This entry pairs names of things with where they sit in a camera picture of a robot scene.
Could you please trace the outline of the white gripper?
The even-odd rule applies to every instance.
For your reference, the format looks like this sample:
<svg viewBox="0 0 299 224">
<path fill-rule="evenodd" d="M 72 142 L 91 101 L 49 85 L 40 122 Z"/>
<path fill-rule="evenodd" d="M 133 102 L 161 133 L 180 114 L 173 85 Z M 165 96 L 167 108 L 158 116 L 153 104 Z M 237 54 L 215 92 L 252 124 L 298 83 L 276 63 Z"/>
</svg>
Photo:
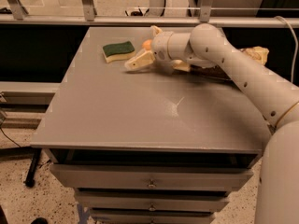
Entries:
<svg viewBox="0 0 299 224">
<path fill-rule="evenodd" d="M 151 25 L 150 30 L 154 37 L 151 41 L 151 50 L 142 49 L 136 54 L 136 56 L 129 59 L 124 64 L 124 67 L 128 71 L 137 71 L 152 65 L 155 58 L 157 61 L 171 60 L 168 52 L 168 42 L 173 33 L 163 32 L 163 30 L 156 25 Z"/>
</svg>

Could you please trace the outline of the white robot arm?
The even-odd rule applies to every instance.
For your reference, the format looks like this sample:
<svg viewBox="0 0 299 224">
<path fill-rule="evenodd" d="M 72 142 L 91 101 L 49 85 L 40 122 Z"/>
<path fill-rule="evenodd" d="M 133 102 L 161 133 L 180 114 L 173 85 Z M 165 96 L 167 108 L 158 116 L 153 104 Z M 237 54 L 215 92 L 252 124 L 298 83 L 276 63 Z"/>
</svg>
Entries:
<svg viewBox="0 0 299 224">
<path fill-rule="evenodd" d="M 189 33 L 158 32 L 149 49 L 125 63 L 130 71 L 155 61 L 216 64 L 276 129 L 263 152 L 255 224 L 299 224 L 299 89 L 202 23 Z"/>
</svg>

